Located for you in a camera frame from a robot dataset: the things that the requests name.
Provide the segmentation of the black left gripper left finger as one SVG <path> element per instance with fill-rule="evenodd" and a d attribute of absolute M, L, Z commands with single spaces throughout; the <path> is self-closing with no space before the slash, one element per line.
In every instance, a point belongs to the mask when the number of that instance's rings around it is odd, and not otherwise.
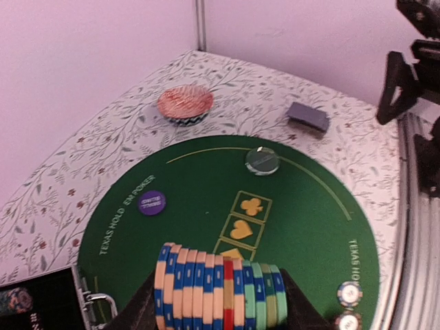
<path fill-rule="evenodd" d="M 152 271 L 127 306 L 104 326 L 104 330 L 157 329 L 154 303 L 154 280 L 155 272 Z"/>

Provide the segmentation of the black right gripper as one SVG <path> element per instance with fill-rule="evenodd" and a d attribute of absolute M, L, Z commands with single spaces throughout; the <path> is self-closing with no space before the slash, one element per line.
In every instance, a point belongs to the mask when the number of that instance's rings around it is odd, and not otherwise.
<path fill-rule="evenodd" d="M 439 2 L 397 1 L 401 14 L 424 37 L 411 46 L 416 63 L 400 52 L 389 52 L 384 88 L 376 119 L 385 125 L 417 104 L 419 98 L 439 104 Z"/>

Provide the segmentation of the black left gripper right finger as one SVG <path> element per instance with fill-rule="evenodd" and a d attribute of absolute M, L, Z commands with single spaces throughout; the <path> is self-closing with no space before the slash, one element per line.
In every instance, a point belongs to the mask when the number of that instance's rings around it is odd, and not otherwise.
<path fill-rule="evenodd" d="M 309 302 L 289 273 L 281 268 L 287 299 L 287 321 L 280 329 L 331 330 L 334 326 L 325 320 Z"/>

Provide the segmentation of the red black 100 chip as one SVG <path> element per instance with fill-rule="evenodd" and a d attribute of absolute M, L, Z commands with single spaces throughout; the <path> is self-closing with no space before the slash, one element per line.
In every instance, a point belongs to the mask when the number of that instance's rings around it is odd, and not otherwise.
<path fill-rule="evenodd" d="M 354 311 L 341 313 L 334 322 L 336 330 L 360 330 L 362 328 L 361 315 Z"/>

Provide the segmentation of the blue peach 10 chip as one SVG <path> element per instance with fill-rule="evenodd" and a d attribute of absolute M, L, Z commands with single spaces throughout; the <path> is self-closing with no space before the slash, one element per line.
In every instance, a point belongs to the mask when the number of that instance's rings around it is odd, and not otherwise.
<path fill-rule="evenodd" d="M 358 282 L 345 281 L 341 283 L 337 290 L 338 302 L 347 308 L 357 307 L 363 297 L 363 291 Z"/>

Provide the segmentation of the blue green chip stack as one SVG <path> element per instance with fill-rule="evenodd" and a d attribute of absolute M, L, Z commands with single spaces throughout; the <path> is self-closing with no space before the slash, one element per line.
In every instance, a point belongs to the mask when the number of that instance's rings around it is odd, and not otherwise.
<path fill-rule="evenodd" d="M 158 329 L 286 329 L 287 294 L 275 265 L 165 243 L 154 275 Z"/>

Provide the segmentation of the purple small blind button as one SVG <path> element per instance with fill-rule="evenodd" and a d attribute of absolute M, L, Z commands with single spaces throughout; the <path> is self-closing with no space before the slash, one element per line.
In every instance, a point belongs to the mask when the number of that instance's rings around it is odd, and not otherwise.
<path fill-rule="evenodd" d="M 145 192 L 137 202 L 138 210 L 145 216 L 152 217 L 161 213 L 166 207 L 166 197 L 158 190 Z"/>

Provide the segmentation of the green white dealer button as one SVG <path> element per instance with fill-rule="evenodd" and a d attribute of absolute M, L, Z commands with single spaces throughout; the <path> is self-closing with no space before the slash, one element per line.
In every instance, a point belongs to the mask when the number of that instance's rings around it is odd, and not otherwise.
<path fill-rule="evenodd" d="M 274 174 L 280 164 L 279 156 L 272 149 L 264 146 L 253 148 L 245 156 L 247 169 L 259 176 Z"/>

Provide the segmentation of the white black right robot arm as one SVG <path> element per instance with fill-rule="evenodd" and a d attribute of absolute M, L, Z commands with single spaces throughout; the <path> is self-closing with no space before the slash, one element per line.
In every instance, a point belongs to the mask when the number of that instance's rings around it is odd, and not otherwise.
<path fill-rule="evenodd" d="M 439 2 L 397 1 L 423 36 L 415 63 L 389 52 L 376 119 L 397 121 L 400 184 L 396 253 L 384 306 L 372 329 L 439 328 L 439 122 L 427 129 L 412 113 L 418 100 L 439 103 Z"/>

